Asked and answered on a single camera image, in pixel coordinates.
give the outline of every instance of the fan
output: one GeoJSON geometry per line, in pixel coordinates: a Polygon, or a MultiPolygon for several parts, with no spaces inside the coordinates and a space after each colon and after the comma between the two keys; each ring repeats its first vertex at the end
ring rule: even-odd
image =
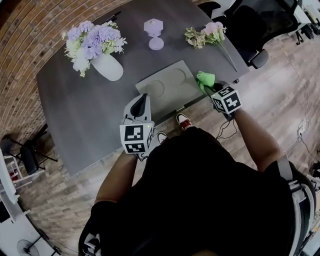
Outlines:
{"type": "Polygon", "coordinates": [[[39,256],[39,252],[35,247],[35,244],[28,240],[20,240],[16,245],[16,249],[20,256],[39,256]]]}

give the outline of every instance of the sneaker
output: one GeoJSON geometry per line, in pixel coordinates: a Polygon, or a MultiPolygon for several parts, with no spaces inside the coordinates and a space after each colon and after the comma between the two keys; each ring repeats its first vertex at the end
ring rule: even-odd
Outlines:
{"type": "Polygon", "coordinates": [[[158,138],[158,142],[160,145],[169,139],[168,136],[163,131],[159,131],[156,136],[158,138]]]}
{"type": "Polygon", "coordinates": [[[190,122],[189,118],[186,117],[184,114],[177,114],[176,120],[178,124],[181,126],[182,130],[186,130],[189,127],[192,127],[192,123],[190,122]]]}

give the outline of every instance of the skin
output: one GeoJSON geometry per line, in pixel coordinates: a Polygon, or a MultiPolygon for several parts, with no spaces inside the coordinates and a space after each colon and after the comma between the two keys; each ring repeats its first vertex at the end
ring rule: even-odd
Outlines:
{"type": "MultiPolygon", "coordinates": [[[[272,162],[285,155],[277,141],[247,112],[238,109],[234,120],[259,172],[264,172],[272,162]]],[[[101,201],[117,203],[132,187],[136,166],[137,158],[123,151],[103,181],[95,203],[101,201]]]]}

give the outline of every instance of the person's right arm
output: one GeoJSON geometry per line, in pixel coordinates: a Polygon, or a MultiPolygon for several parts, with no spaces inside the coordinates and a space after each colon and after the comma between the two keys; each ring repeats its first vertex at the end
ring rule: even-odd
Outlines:
{"type": "Polygon", "coordinates": [[[259,172],[285,155],[277,141],[247,112],[238,109],[234,114],[244,143],[259,172]]]}

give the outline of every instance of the brick wall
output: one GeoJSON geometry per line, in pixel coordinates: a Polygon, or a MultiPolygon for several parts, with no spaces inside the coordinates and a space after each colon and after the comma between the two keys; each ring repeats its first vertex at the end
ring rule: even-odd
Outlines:
{"type": "Polygon", "coordinates": [[[0,23],[0,138],[24,142],[46,122],[36,74],[64,44],[62,31],[130,0],[4,1],[11,9],[0,23]]]}

